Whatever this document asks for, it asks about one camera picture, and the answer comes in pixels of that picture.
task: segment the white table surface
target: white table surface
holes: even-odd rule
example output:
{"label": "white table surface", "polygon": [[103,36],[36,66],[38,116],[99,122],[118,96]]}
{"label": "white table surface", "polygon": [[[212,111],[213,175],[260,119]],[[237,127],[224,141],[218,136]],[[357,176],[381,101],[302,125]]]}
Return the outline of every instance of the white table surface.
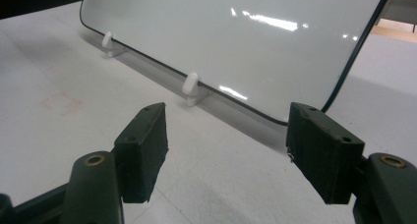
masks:
{"label": "white table surface", "polygon": [[[286,155],[286,128],[217,95],[185,105],[183,78],[130,51],[108,59],[80,3],[0,21],[0,193],[14,205],[68,182],[138,111],[166,103],[169,152],[150,203],[126,223],[353,223]],[[417,164],[417,45],[370,36],[328,114]]]}

